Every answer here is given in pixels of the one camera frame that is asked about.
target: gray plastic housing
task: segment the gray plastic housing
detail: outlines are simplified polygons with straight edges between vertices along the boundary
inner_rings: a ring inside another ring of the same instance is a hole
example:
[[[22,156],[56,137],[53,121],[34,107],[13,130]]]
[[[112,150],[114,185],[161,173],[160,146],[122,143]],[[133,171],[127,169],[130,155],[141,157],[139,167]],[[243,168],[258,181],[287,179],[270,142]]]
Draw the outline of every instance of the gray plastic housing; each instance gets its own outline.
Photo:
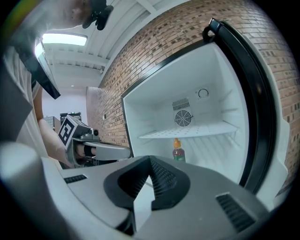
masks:
[[[55,163],[31,148],[17,143],[0,146],[0,178],[30,219],[51,238],[59,239],[220,239],[238,233],[216,196],[230,193],[255,220],[268,215],[264,206],[242,187],[223,175],[198,166],[157,157],[183,171],[190,180],[185,197],[173,208],[152,211],[132,237],[117,231],[131,221],[132,213],[114,205],[104,190],[104,181],[115,171],[142,157],[119,162],[59,171]],[[65,178],[86,178],[66,183]]]
[[[97,160],[118,160],[122,158],[129,158],[131,151],[129,148],[116,146],[102,142],[84,142],[84,145],[96,148]]]

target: vent slot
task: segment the vent slot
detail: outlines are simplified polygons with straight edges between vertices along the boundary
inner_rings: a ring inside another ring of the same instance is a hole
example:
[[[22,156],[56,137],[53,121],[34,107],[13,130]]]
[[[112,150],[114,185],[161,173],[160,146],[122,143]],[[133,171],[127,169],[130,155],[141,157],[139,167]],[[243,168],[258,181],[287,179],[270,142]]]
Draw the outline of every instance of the vent slot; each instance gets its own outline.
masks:
[[[78,175],[78,176],[74,176],[74,177],[64,178],[64,180],[67,184],[69,184],[69,183],[72,183],[72,182],[78,182],[78,181],[84,180],[86,178],[87,177],[84,176],[84,175]]]
[[[216,200],[238,233],[255,223],[229,194],[217,196]]]
[[[189,107],[189,101],[187,98],[184,98],[184,99],[173,102],[172,105],[173,105],[173,110],[177,111],[179,109]]]
[[[191,123],[192,117],[188,111],[182,110],[176,114],[175,122],[181,127],[186,127]]]

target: white wall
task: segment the white wall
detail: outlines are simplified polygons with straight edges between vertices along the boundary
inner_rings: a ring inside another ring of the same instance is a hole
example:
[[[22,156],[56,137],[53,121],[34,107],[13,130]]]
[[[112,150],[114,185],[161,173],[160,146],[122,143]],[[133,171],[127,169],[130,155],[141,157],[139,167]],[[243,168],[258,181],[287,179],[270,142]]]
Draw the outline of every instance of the white wall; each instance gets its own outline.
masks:
[[[82,122],[88,124],[86,116],[86,88],[60,89],[61,96],[54,100],[43,90],[44,117],[56,117],[60,120],[61,113],[81,112]]]

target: hand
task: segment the hand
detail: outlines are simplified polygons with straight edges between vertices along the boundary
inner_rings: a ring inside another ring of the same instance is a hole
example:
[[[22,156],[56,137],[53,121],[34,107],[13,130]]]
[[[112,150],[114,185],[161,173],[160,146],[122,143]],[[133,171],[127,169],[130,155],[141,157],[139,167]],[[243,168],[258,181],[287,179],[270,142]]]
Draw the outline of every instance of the hand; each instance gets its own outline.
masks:
[[[80,157],[82,157],[82,158],[86,157],[86,156],[85,156],[85,153],[84,153],[84,145],[83,145],[83,144],[81,144],[81,143],[77,144],[77,145],[75,146],[75,151],[76,151],[76,153],[77,153]],[[95,156],[95,155],[96,155],[96,148],[92,147],[92,148],[91,148],[91,153],[92,153],[92,155]]]

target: white ceiling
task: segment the white ceiling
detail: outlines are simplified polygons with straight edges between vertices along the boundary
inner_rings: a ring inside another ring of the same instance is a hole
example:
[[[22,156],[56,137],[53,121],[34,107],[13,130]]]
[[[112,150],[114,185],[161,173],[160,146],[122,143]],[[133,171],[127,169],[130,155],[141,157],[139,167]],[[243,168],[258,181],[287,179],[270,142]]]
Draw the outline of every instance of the white ceiling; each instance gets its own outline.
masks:
[[[64,32],[86,35],[85,46],[45,44],[55,81],[59,88],[98,87],[111,65],[128,40],[152,19],[170,8],[188,0],[107,0],[114,11],[103,31],[92,24]]]

